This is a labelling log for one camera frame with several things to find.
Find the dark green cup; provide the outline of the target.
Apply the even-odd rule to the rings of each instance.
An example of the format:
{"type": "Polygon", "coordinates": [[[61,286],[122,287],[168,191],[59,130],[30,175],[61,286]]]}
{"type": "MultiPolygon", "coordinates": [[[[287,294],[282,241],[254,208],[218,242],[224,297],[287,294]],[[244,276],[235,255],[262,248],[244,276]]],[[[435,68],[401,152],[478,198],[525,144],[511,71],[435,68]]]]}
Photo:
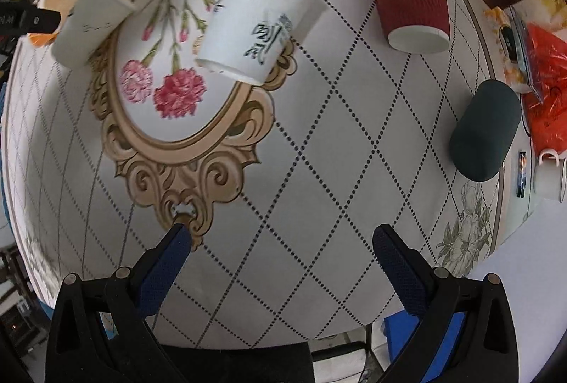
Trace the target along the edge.
{"type": "Polygon", "coordinates": [[[485,182],[502,168],[521,120],[516,93],[495,79],[482,82],[449,141],[456,169],[469,181],[485,182]]]}

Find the floral patterned tablecloth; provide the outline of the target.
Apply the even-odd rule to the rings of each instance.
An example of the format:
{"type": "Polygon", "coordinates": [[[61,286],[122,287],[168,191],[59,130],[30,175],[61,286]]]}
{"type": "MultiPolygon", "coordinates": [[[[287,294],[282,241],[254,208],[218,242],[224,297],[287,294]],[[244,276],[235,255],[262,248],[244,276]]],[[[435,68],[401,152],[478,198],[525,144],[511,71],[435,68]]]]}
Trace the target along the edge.
{"type": "Polygon", "coordinates": [[[446,0],[449,47],[393,50],[374,0],[321,0],[264,85],[195,59],[217,0],[133,0],[81,68],[21,38],[3,112],[5,199],[39,300],[62,279],[131,266],[175,221],[192,253],[150,321],[166,345],[321,339],[401,307],[372,253],[391,223],[432,264],[495,249],[498,174],[462,177],[457,119],[494,75],[470,0],[446,0]]]}

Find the white ceramic mug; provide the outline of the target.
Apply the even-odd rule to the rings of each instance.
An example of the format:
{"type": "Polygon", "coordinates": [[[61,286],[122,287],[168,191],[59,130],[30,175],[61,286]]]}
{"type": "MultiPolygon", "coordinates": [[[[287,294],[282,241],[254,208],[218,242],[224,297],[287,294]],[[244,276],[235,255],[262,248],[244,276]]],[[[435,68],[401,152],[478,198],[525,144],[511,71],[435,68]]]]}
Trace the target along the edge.
{"type": "Polygon", "coordinates": [[[566,197],[566,160],[554,149],[540,151],[534,171],[537,196],[563,202],[566,197]]]}

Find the orange and white cup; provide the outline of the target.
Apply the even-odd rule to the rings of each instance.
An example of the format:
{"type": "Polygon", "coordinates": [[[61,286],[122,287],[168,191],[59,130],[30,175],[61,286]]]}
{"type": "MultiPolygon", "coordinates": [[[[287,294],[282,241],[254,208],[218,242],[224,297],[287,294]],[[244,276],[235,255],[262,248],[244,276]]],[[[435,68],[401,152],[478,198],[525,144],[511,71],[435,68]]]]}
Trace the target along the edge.
{"type": "Polygon", "coordinates": [[[36,48],[44,47],[52,43],[62,30],[66,19],[72,13],[76,2],[77,0],[38,0],[38,6],[41,9],[57,11],[61,16],[61,22],[58,25],[58,29],[54,30],[52,33],[28,33],[30,43],[36,48]]]}

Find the yellow patterned package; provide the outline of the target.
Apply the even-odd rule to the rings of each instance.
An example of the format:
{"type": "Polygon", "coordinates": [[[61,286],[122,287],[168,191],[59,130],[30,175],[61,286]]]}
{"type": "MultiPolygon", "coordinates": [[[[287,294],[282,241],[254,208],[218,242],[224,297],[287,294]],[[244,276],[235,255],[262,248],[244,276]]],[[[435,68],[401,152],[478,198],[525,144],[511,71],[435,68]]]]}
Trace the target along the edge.
{"type": "Polygon", "coordinates": [[[522,0],[507,9],[487,9],[485,18],[499,44],[505,83],[517,93],[534,91],[529,64],[529,23],[566,42],[565,0],[522,0]]]}

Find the white cup with bamboo print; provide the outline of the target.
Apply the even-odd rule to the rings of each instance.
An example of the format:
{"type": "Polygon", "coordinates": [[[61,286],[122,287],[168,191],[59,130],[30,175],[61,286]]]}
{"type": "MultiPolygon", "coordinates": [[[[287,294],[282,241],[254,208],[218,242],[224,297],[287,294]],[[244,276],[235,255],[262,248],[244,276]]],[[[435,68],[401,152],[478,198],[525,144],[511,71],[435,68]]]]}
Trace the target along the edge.
{"type": "Polygon", "coordinates": [[[77,0],[73,13],[51,46],[52,57],[68,69],[83,66],[135,11],[136,5],[131,0],[77,0]]]}

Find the white cup with calligraphy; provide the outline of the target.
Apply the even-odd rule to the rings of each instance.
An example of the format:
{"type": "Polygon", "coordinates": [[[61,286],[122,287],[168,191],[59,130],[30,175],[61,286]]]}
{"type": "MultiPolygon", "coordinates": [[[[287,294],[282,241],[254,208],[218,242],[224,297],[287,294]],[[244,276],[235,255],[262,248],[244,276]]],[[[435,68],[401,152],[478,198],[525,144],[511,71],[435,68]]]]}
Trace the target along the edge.
{"type": "Polygon", "coordinates": [[[316,0],[218,0],[195,61],[261,86],[316,0]]]}

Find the red plastic bag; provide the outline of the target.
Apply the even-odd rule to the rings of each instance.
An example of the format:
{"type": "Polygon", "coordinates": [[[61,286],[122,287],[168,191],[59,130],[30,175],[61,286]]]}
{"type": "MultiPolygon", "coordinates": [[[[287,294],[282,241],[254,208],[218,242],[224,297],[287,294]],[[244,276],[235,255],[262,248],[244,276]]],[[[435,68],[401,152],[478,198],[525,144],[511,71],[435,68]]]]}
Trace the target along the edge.
{"type": "Polygon", "coordinates": [[[523,96],[534,151],[553,149],[566,157],[566,42],[528,25],[534,91],[523,96]]]}

